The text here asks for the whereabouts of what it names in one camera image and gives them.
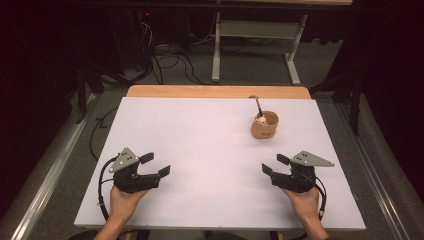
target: gray carpet floor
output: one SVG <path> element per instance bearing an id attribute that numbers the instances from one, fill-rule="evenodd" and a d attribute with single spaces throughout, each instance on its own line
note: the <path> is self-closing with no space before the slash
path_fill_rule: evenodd
<path id="1" fill-rule="evenodd" d="M 302 85 L 311 87 L 325 79 L 339 46 L 340 44 L 333 43 L 321 46 L 316 42 L 301 44 L 295 63 Z M 286 47 L 284 42 L 269 45 L 263 44 L 259 40 L 238 51 L 235 51 L 235 49 L 238 49 L 237 44 L 226 45 L 225 51 L 222 53 L 220 84 L 290 85 L 289 75 L 282 57 L 283 51 L 281 49 L 284 47 Z M 167 50 L 164 47 L 158 50 L 157 55 L 158 63 L 162 67 L 163 83 L 193 84 L 192 81 L 197 81 L 191 74 L 188 60 L 183 55 L 179 55 L 179 58 L 175 54 L 171 55 Z M 173 51 L 183 52 L 181 49 L 173 49 Z M 210 45 L 193 47 L 191 51 L 185 52 L 191 60 L 197 78 L 205 83 L 211 83 L 211 53 Z M 157 66 L 155 69 L 156 76 L 160 76 Z M 138 83 L 157 84 L 157 78 L 154 74 L 150 74 Z M 73 222 L 96 165 L 96 161 L 90 152 L 90 145 L 94 154 L 99 156 L 113 123 L 115 112 L 104 119 L 103 125 L 108 126 L 107 128 L 95 128 L 96 119 L 103 117 L 118 106 L 121 98 L 125 96 L 126 90 L 122 86 L 106 85 L 105 92 L 101 96 L 97 96 L 98 102 L 87 116 L 87 124 L 79 136 L 55 191 L 29 239 L 67 239 L 86 230 L 75 227 Z M 342 113 L 343 109 L 347 109 L 348 106 L 334 104 L 330 94 L 320 93 L 313 97 L 318 102 L 352 194 L 355 196 L 367 227 L 364 231 L 330 232 L 330 234 L 333 237 L 349 240 L 398 239 L 394 234 L 396 230 L 392 229 L 387 221 L 387 216 L 382 211 L 381 202 L 376 197 L 376 191 L 367 175 L 366 168 L 361 162 L 361 153 L 355 143 L 355 140 L 359 139 L 363 143 L 368 156 L 373 159 L 372 164 L 378 173 L 379 180 L 391 197 L 410 239 L 424 239 L 423 204 L 387 147 L 378 125 L 372 117 L 372 112 L 366 104 L 366 99 L 362 97 L 359 119 L 361 136 L 356 138 L 352 137 Z M 69 123 L 58 134 L 56 141 L 52 143 L 49 151 L 40 160 L 28 178 L 27 184 L 22 188 L 21 193 L 2 219 L 0 239 L 11 239 L 44 177 L 54 163 L 55 149 L 62 148 L 63 145 L 60 142 L 65 141 L 62 138 L 69 136 L 67 132 L 72 129 L 75 115 L 75 113 L 71 115 Z M 331 211 L 331 206 L 327 206 L 327 210 Z M 285 234 L 286 238 L 290 239 L 300 233 L 288 231 Z"/>

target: white tabletop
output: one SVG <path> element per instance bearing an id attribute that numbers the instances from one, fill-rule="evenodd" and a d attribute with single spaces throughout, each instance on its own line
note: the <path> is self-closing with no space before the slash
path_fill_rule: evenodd
<path id="1" fill-rule="evenodd" d="M 251 136 L 257 113 L 253 99 L 123 98 L 75 225 L 101 227 L 97 183 L 104 163 L 123 148 L 137 156 L 155 153 L 139 167 L 156 173 L 171 165 L 141 200 L 127 226 L 146 229 L 262 229 L 301 228 L 288 198 L 262 173 L 262 163 L 290 174 L 276 160 L 302 150 L 335 163 L 316 167 L 328 193 L 323 225 L 327 229 L 365 229 L 346 177 L 314 100 L 261 99 L 262 110 L 280 118 L 272 139 Z M 112 178 L 105 172 L 104 179 Z M 103 185 L 109 206 L 111 182 Z"/>

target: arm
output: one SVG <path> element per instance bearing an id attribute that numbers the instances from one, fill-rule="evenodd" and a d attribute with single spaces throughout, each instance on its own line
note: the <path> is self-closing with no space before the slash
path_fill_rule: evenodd
<path id="1" fill-rule="evenodd" d="M 147 191 L 133 194 L 121 192 L 113 186 L 110 190 L 110 216 L 106 224 L 94 238 L 95 240 L 116 240 L 122 228 L 134 214 L 140 199 Z"/>
<path id="2" fill-rule="evenodd" d="M 328 239 L 329 235 L 318 218 L 318 190 L 312 188 L 304 193 L 295 193 L 287 189 L 282 190 L 289 197 L 297 217 L 308 234 L 308 238 L 312 240 Z"/>

